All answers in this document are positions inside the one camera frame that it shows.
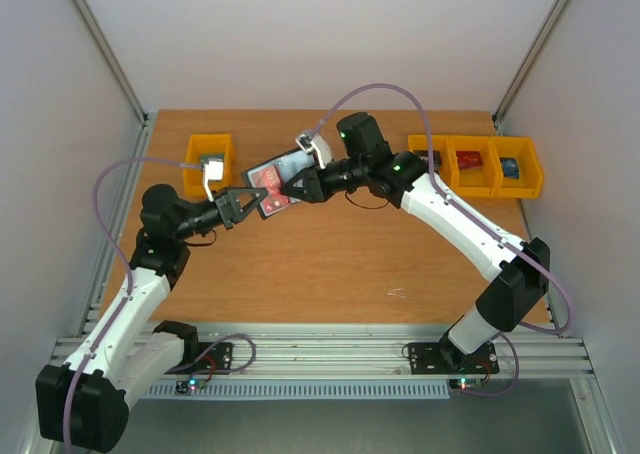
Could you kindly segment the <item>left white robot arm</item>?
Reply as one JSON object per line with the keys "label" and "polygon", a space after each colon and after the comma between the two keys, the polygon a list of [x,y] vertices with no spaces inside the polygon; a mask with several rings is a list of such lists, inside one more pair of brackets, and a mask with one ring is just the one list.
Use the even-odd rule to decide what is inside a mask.
{"label": "left white robot arm", "polygon": [[161,323],[139,349],[142,328],[182,275],[189,238],[241,223],[268,195],[266,188],[224,188],[205,201],[181,199],[168,184],[142,197],[142,228],[122,286],[81,345],[60,366],[36,378],[39,431],[67,447],[107,453],[122,437],[137,401],[172,369],[189,372],[201,360],[194,326]]}

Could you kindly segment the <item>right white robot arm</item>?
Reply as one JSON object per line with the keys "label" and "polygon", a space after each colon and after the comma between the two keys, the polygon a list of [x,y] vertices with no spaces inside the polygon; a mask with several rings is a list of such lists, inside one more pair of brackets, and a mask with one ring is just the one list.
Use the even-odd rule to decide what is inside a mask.
{"label": "right white robot arm", "polygon": [[451,371],[467,368],[484,344],[517,327],[547,293],[548,245],[538,238],[525,241],[492,223],[446,187],[419,155],[393,152],[371,115],[351,114],[337,129],[346,158],[334,160],[319,135],[301,133],[296,142],[314,162],[286,181],[282,193],[322,203],[338,192],[366,187],[429,225],[464,254],[488,285],[441,337],[439,356]]}

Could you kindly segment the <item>black leather card holder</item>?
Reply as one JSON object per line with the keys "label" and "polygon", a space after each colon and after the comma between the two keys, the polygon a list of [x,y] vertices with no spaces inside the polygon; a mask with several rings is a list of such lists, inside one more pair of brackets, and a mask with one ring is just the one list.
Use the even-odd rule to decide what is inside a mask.
{"label": "black leather card holder", "polygon": [[[242,173],[241,177],[247,187],[252,187],[249,184],[248,173],[251,170],[264,165],[274,165],[277,167],[280,173],[282,184],[283,184],[300,170],[307,167],[312,167],[314,164],[315,164],[315,158],[312,155],[307,155],[301,149],[293,149],[293,150],[284,152],[275,158],[269,159],[263,162],[262,164],[249,168],[248,170]],[[272,215],[270,217],[264,217],[261,214],[261,212],[259,213],[259,215],[263,220],[269,219],[270,217],[274,216]]]}

